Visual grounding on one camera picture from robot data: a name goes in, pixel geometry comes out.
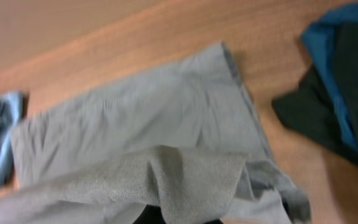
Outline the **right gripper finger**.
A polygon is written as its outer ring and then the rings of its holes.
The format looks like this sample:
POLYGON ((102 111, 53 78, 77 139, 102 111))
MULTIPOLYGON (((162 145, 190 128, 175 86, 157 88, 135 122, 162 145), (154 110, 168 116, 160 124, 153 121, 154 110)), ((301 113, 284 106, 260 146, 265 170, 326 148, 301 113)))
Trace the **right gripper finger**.
POLYGON ((160 207, 147 205, 132 224, 166 224, 160 207))

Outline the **grey shorts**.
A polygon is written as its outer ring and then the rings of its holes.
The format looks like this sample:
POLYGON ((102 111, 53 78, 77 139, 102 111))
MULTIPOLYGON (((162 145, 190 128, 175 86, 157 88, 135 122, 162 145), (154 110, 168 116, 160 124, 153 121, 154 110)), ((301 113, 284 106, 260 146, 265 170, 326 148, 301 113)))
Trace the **grey shorts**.
POLYGON ((11 142, 21 187, 0 223, 132 223, 148 205, 167 223, 311 221, 222 42, 27 118, 11 142))

